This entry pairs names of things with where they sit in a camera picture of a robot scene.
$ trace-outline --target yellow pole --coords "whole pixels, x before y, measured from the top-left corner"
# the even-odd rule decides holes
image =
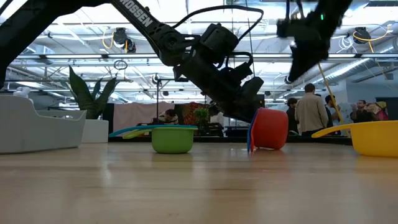
[[[326,85],[326,87],[328,88],[328,91],[329,91],[329,94],[330,94],[330,96],[331,96],[331,100],[332,100],[332,102],[333,102],[333,105],[334,105],[334,107],[335,107],[335,109],[336,109],[338,118],[340,119],[340,121],[341,121],[343,124],[345,124],[345,123],[344,123],[344,120],[343,120],[343,117],[341,116],[340,110],[339,110],[338,107],[337,107],[337,104],[336,104],[336,101],[335,101],[335,96],[334,96],[333,93],[331,92],[331,89],[330,89],[328,80],[326,79],[325,74],[323,73],[323,69],[322,69],[321,63],[318,63],[318,68],[319,68],[319,71],[321,72],[321,75],[322,75],[322,77],[323,77],[323,81],[325,82],[325,85]],[[347,136],[350,138],[351,136],[349,135],[349,132],[348,132],[347,130],[345,130],[345,131],[346,131]]]

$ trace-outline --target table surface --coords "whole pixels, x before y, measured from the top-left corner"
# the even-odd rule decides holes
[[[330,144],[84,144],[0,156],[0,223],[396,224],[397,171]]]

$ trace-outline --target small plant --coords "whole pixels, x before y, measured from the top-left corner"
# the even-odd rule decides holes
[[[209,111],[206,108],[198,108],[193,114],[199,125],[204,125],[208,122]]]
[[[105,110],[108,99],[116,88],[116,78],[112,78],[104,87],[102,93],[101,89],[102,78],[99,79],[94,86],[93,92],[90,93],[86,82],[80,78],[69,66],[69,82],[62,82],[63,86],[67,86],[75,98],[80,110],[87,110],[86,119],[98,119],[101,113]]]

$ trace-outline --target potted plant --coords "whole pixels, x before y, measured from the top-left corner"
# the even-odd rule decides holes
[[[209,111],[206,108],[198,108],[193,114],[195,115],[199,127],[199,133],[206,132],[205,128],[208,123]]]
[[[94,86],[93,92],[90,93],[86,82],[80,78],[69,66],[69,82],[63,82],[62,85],[67,86],[75,98],[80,110],[86,112],[86,124],[83,130],[83,143],[104,143],[108,142],[109,123],[100,120],[98,117],[105,110],[108,99],[116,88],[116,78],[110,79],[100,93],[102,78],[99,79]]]

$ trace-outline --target yellow cable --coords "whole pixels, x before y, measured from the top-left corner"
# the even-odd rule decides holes
[[[106,33],[106,30],[104,31],[104,34],[103,34],[103,36],[102,36],[102,44],[103,44],[104,47],[106,47],[107,49],[111,49],[112,46],[113,46],[113,35],[114,35],[114,32],[112,32],[112,42],[111,42],[111,46],[109,46],[109,47],[105,44],[105,33]]]
[[[390,26],[387,26],[386,33],[384,35],[382,35],[381,37],[378,37],[378,38],[375,38],[375,39],[363,39],[363,38],[357,37],[357,36],[355,36],[355,34],[357,33],[356,31],[353,33],[353,36],[355,38],[357,38],[358,40],[362,40],[362,41],[375,41],[375,40],[380,40],[380,39],[384,38],[388,34],[388,30],[389,29],[390,29]]]
[[[371,49],[371,52],[374,54],[372,44],[371,44],[370,42],[368,42],[368,43],[369,43],[369,47],[370,47],[370,49]],[[384,79],[387,80],[387,75],[384,73],[384,71],[383,71],[383,69],[382,69],[380,63],[379,63],[378,61],[376,61],[376,63],[377,63],[377,65],[379,66],[379,68],[381,68],[381,73],[384,75]]]
[[[321,72],[321,75],[322,75],[322,77],[323,77],[323,81],[325,82],[325,85],[326,85],[326,87],[328,88],[328,91],[329,91],[329,94],[330,94],[330,96],[331,96],[331,100],[332,100],[332,102],[333,102],[333,106],[335,107],[335,110],[336,110],[336,112],[337,112],[338,118],[340,119],[340,121],[341,121],[343,124],[345,124],[345,122],[344,122],[344,120],[343,120],[343,117],[342,117],[342,115],[341,115],[341,113],[340,113],[340,110],[339,110],[338,107],[337,107],[336,100],[335,100],[335,96],[334,96],[333,93],[331,92],[331,89],[330,89],[328,80],[326,79],[325,74],[323,73],[323,69],[322,69],[321,63],[318,63],[318,68],[319,68],[319,71]],[[348,132],[347,130],[345,130],[345,131],[346,131],[347,136],[350,138],[351,136],[349,135],[349,132]]]

